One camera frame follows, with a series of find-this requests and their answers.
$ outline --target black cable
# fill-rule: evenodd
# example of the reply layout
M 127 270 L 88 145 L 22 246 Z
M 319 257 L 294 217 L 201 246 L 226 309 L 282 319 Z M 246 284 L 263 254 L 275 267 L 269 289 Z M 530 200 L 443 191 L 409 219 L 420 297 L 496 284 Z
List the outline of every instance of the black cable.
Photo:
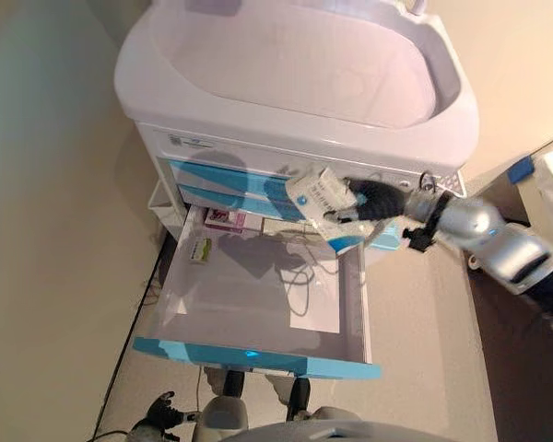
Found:
M 109 402 L 109 398 L 111 397 L 111 391 L 112 391 L 112 385 L 114 384 L 114 381 L 117 379 L 117 375 L 119 374 L 119 369 L 121 368 L 121 362 L 123 361 L 123 357 L 125 356 L 125 352 L 127 351 L 127 347 L 129 346 L 129 343 L 131 342 L 131 335 L 133 334 L 133 330 L 135 329 L 135 325 L 137 324 L 137 319 L 139 318 L 139 313 L 141 312 L 141 308 L 144 306 L 144 302 L 146 301 L 147 294 L 149 293 L 149 288 L 151 287 L 151 283 L 154 280 L 154 276 L 156 275 L 156 270 L 158 269 L 159 262 L 162 258 L 162 251 L 164 250 L 164 246 L 166 245 L 166 242 L 171 238 L 171 235 L 169 233 L 166 233 L 166 238 L 164 239 L 164 243 L 162 244 L 162 247 L 159 248 L 158 258 L 156 259 L 156 263 L 154 264 L 154 268 L 151 271 L 151 275 L 149 276 L 149 279 L 147 280 L 146 290 L 144 290 L 144 295 L 141 296 L 141 301 L 139 302 L 139 306 L 137 307 L 137 312 L 135 313 L 135 316 L 133 318 L 133 322 L 131 323 L 131 327 L 129 328 L 129 332 L 127 333 L 127 337 L 125 338 L 125 342 L 123 344 L 123 349 L 121 350 L 121 354 L 119 355 L 119 358 L 117 359 L 117 364 L 114 366 L 114 370 L 112 371 L 112 377 L 111 381 L 109 382 L 109 386 L 107 387 L 107 392 L 104 394 L 104 400 L 102 402 L 102 406 L 100 407 L 99 417 L 96 420 L 96 425 L 94 427 L 94 433 L 92 434 L 92 438 L 88 440 L 87 442 L 94 442 L 100 437 L 103 437 L 106 435 L 106 433 L 103 433 L 100 436 L 97 436 L 97 433 L 99 432 L 99 426 L 100 422 L 102 421 L 102 416 L 104 415 L 104 409 L 107 406 L 107 403 Z
M 159 301 L 159 293 L 156 293 L 154 291 L 154 287 L 151 286 L 149 288 L 149 290 L 151 291 L 151 294 L 148 293 L 147 296 L 146 296 L 146 299 L 153 299 L 153 301 L 149 301 L 149 302 L 144 303 L 144 307 L 155 306 L 156 304 L 158 304 L 158 301 Z
M 310 269 L 312 271 L 312 277 L 308 276 L 306 273 L 305 273 L 305 270 L 307 269 Z M 306 278 L 306 281 L 305 283 L 296 283 L 295 281 L 297 280 L 297 278 L 299 277 L 299 275 L 302 274 L 305 276 Z M 297 272 L 295 272 L 295 277 L 289 282 L 289 281 L 285 281 L 283 280 L 283 275 L 281 274 L 281 272 L 278 273 L 278 277 L 280 278 L 280 281 L 281 283 L 283 284 L 288 284 L 288 289 L 287 289 L 287 292 L 285 293 L 285 298 L 287 299 L 287 304 L 288 304 L 288 309 L 291 310 L 291 313 L 293 313 L 295 316 L 299 316 L 299 317 L 304 317 L 305 315 L 307 315 L 307 312 L 310 310 L 310 282 L 313 280 L 313 278 L 315 277 L 315 271 L 313 270 L 313 268 L 309 265 L 309 264 L 305 264 L 301 270 L 298 270 Z M 303 308 L 303 311 L 301 313 L 299 313 L 297 310 L 295 310 L 292 306 L 291 306 L 291 303 L 290 301 L 288 300 L 288 294 L 290 293 L 291 291 L 291 288 L 294 286 L 294 285 L 304 285 L 307 289 L 307 296 L 305 297 L 305 307 Z
M 98 436 L 93 436 L 90 440 L 87 440 L 86 442 L 94 442 L 95 440 L 98 440 L 101 437 L 106 437 L 106 436 L 112 436 L 112 435 L 125 435 L 125 436 L 127 436 L 128 434 L 129 433 L 127 433 L 124 430 L 112 430 L 112 431 L 107 431 L 106 433 L 102 433 L 101 435 L 98 435 Z

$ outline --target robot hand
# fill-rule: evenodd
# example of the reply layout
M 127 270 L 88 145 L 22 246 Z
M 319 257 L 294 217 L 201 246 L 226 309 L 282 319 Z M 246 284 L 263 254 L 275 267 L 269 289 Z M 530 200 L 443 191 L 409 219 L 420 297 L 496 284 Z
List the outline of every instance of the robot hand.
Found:
M 356 195 L 362 195 L 363 204 L 348 209 L 327 212 L 324 218 L 335 223 L 378 221 L 404 214 L 409 193 L 373 180 L 345 178 L 344 182 Z
M 146 417 L 139 421 L 127 440 L 158 441 L 162 439 L 180 440 L 177 436 L 166 433 L 166 430 L 180 425 L 184 421 L 184 413 L 171 406 L 174 391 L 166 391 L 149 406 Z

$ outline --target beige wall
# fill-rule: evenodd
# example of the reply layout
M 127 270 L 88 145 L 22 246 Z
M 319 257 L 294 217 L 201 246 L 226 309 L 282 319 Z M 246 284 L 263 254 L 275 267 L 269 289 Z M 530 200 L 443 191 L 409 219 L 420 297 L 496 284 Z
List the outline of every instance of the beige wall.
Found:
M 553 139 L 553 0 L 429 0 L 477 96 L 470 190 Z
M 155 260 L 117 51 L 84 2 L 0 0 L 0 441 L 91 436 Z

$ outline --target drawer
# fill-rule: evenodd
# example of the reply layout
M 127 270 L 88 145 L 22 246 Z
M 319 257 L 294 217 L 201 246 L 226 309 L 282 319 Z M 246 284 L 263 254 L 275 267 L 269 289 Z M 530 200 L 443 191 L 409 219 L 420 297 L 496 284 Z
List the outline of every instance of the drawer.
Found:
M 304 219 L 301 212 L 292 203 L 259 199 L 250 195 L 212 192 L 180 184 L 178 190 L 184 202 L 188 204 L 213 207 L 214 209 L 241 210 L 256 215 L 286 219 L 288 221 Z
M 187 161 L 173 160 L 170 164 L 178 184 L 212 192 L 249 195 L 290 204 L 285 189 L 286 178 Z
M 191 207 L 138 351 L 199 365 L 317 378 L 377 378 L 364 253 L 204 226 Z M 210 240 L 206 262 L 191 256 Z

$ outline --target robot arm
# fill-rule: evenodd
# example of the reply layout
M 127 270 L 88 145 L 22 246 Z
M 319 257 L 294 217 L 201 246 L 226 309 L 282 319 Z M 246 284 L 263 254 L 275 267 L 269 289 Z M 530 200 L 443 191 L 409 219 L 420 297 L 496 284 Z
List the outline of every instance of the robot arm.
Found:
M 365 203 L 330 212 L 337 223 L 380 220 L 405 215 L 424 227 L 405 230 L 410 248 L 425 251 L 438 231 L 449 242 L 471 252 L 477 264 L 515 295 L 535 303 L 553 328 L 553 246 L 515 224 L 506 224 L 493 205 L 479 198 L 456 198 L 449 192 L 403 192 L 369 180 L 349 180 Z

